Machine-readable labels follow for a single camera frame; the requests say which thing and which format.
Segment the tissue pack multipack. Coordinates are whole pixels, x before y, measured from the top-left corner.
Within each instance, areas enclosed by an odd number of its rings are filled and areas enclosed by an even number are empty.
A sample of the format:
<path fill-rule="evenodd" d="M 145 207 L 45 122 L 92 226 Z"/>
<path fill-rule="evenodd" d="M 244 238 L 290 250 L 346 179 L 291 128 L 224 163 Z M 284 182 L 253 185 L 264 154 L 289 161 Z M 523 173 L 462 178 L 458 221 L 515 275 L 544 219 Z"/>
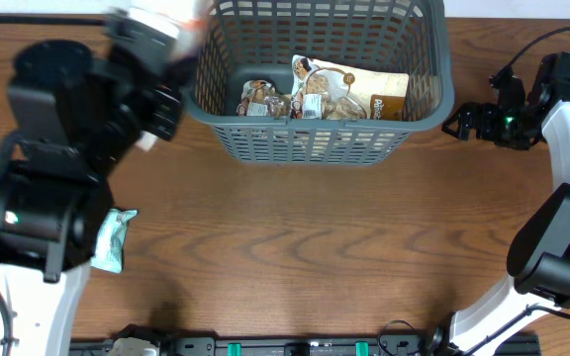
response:
<path fill-rule="evenodd" d="M 109 16 L 108 61 L 130 86 L 126 106 L 140 121 L 139 149 L 175 136 L 207 25 L 205 1 L 132 1 Z"/>

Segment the mushroom pouch with label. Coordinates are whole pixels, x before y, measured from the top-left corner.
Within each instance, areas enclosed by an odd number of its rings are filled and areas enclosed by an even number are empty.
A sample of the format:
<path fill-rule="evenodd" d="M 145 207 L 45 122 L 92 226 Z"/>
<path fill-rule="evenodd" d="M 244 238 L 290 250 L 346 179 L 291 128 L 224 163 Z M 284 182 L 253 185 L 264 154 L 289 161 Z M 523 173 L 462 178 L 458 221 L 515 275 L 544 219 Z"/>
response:
<path fill-rule="evenodd" d="M 292 96 L 280 94 L 266 80 L 249 80 L 243 84 L 237 114 L 240 117 L 289 118 Z"/>

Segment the teal snack pouch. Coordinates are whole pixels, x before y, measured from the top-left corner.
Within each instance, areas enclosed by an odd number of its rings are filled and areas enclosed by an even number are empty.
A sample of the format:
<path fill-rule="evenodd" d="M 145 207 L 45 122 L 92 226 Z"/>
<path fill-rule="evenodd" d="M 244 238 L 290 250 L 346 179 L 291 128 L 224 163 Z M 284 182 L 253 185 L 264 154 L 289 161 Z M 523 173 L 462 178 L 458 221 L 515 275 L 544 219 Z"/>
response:
<path fill-rule="evenodd" d="M 123 249 L 129 221 L 138 213 L 138 210 L 109 210 L 98 231 L 94 256 L 91 258 L 92 267 L 115 274 L 123 271 Z"/>

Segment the beige mushroom pouch brown header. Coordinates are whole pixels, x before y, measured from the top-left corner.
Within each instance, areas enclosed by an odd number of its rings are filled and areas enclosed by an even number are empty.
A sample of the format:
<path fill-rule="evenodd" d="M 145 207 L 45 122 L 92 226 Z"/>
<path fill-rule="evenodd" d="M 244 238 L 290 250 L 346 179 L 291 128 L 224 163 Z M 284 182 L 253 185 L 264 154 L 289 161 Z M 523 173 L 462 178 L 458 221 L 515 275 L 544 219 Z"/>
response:
<path fill-rule="evenodd" d="M 371 120 L 401 121 L 405 98 L 403 96 L 372 95 L 369 102 Z"/>

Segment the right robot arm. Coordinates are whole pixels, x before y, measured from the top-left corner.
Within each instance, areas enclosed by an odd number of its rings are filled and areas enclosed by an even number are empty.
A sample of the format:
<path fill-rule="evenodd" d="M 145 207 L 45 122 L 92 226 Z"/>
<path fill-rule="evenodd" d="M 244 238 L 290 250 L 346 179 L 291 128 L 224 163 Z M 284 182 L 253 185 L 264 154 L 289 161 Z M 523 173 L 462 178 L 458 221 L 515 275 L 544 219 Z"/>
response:
<path fill-rule="evenodd" d="M 554 191 L 514 237 L 505 277 L 444 321 L 427 355 L 494 355 L 545 315 L 570 319 L 570 53 L 545 56 L 529 91 L 509 66 L 490 84 L 496 103 L 462 105 L 442 131 L 514 150 L 546 143 Z"/>

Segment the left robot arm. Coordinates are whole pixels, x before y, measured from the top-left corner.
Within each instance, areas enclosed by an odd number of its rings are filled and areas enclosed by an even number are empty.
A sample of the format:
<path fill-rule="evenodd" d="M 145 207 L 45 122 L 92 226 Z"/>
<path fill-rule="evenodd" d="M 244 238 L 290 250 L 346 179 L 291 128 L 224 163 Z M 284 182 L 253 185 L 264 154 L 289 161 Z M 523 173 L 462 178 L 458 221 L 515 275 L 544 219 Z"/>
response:
<path fill-rule="evenodd" d="M 14 60 L 16 128 L 0 143 L 0 355 L 63 355 L 98 232 L 113 207 L 109 175 L 133 147 L 171 139 L 180 68 L 195 36 L 134 8 L 104 23 L 109 54 L 47 40 Z"/>

